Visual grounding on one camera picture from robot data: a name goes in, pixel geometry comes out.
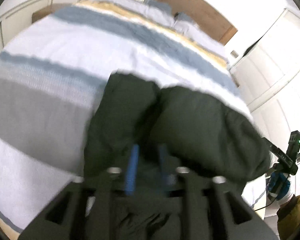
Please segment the brown sleeve forearm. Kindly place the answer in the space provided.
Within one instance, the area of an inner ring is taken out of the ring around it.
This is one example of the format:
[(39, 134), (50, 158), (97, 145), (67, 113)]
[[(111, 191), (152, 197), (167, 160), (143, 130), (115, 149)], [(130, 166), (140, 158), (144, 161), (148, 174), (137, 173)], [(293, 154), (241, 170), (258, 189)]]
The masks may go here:
[(277, 211), (277, 229), (280, 239), (300, 239), (300, 195)]

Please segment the right blue white gloved hand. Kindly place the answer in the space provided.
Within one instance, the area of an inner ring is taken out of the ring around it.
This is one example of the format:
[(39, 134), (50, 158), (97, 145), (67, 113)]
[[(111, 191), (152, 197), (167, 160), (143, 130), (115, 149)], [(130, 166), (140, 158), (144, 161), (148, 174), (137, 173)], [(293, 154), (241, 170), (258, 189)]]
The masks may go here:
[(290, 175), (288, 173), (273, 172), (267, 184), (267, 196), (271, 201), (281, 204), (289, 202), (293, 197), (291, 190)]

